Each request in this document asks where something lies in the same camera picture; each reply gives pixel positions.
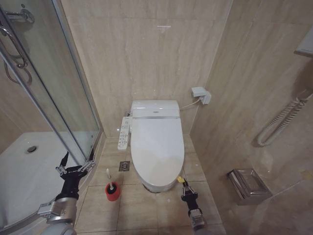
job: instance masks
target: white cable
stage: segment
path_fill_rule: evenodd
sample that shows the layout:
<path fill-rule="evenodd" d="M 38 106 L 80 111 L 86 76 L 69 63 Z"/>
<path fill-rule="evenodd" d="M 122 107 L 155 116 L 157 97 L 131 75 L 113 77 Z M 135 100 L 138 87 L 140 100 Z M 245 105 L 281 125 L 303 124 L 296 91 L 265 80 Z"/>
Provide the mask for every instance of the white cable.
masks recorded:
<path fill-rule="evenodd" d="M 290 122 L 294 119 L 295 116 L 300 112 L 301 109 L 304 108 L 309 99 L 313 96 L 311 93 L 307 98 L 299 100 L 296 98 L 292 101 L 284 110 L 280 112 L 280 114 L 275 117 L 269 125 L 267 125 L 259 134 L 257 138 L 257 142 L 261 147 L 267 146 L 271 144 L 274 139 L 290 124 Z M 269 137 L 263 141 L 264 136 L 279 122 L 283 120 L 279 126 L 276 128 L 274 132 L 272 132 Z"/>
<path fill-rule="evenodd" d="M 181 107 L 179 110 L 182 110 L 182 109 L 184 109 L 184 108 L 187 108 L 187 107 L 189 107 L 190 105 L 196 104 L 196 103 L 198 103 L 200 100 L 201 100 L 201 98 L 199 98 L 197 101 L 195 101 L 195 102 L 193 102 L 193 103 L 191 103 L 191 104 L 188 104 L 188 105 L 186 105 L 186 106 L 184 106 L 184 107 Z"/>

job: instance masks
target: metal wall mount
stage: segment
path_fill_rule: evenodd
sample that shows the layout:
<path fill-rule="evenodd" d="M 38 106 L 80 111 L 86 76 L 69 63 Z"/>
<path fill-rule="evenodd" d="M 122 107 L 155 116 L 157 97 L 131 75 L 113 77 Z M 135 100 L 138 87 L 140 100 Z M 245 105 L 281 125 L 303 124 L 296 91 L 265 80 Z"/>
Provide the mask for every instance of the metal wall mount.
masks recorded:
<path fill-rule="evenodd" d="M 272 193 L 253 168 L 233 169 L 227 174 L 238 195 L 238 205 L 257 205 Z"/>

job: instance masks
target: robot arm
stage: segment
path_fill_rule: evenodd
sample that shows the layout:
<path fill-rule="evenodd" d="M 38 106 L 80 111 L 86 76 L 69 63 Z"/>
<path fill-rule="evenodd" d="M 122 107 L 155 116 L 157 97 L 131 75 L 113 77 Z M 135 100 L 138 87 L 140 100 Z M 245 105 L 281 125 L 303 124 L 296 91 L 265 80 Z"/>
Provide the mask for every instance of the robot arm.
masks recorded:
<path fill-rule="evenodd" d="M 181 199 L 187 203 L 189 209 L 188 216 L 195 235 L 207 235 L 208 231 L 205 229 L 205 220 L 196 202 L 198 198 L 197 192 L 188 185 L 185 179 L 180 178 L 179 181 L 183 184 Z"/>
<path fill-rule="evenodd" d="M 48 224 L 42 235 L 76 235 L 73 224 L 76 219 L 76 202 L 79 198 L 78 186 L 80 180 L 94 167 L 93 152 L 91 158 L 83 166 L 65 168 L 68 153 L 62 158 L 60 166 L 56 167 L 64 179 L 61 193 L 53 202 L 40 205 L 37 214 L 47 219 Z"/>

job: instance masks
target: red toilet brush holder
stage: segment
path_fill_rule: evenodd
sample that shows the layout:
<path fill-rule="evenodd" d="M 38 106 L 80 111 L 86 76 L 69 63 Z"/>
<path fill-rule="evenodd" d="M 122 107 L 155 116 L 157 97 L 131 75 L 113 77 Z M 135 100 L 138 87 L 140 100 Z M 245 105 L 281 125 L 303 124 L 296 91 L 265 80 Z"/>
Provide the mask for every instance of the red toilet brush holder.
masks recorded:
<path fill-rule="evenodd" d="M 121 189 L 116 182 L 112 182 L 112 186 L 113 189 L 111 189 L 110 184 L 107 184 L 105 189 L 107 198 L 111 202 L 116 201 L 119 198 L 119 195 L 121 194 Z"/>

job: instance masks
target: toilet bowl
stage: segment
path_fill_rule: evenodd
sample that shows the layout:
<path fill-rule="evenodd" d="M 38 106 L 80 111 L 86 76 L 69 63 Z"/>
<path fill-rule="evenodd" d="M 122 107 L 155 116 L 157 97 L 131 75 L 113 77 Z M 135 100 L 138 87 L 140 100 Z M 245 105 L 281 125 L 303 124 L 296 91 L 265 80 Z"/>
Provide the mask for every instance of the toilet bowl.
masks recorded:
<path fill-rule="evenodd" d="M 149 191 L 167 191 L 184 161 L 179 106 L 175 100 L 135 100 L 131 116 L 134 168 Z"/>

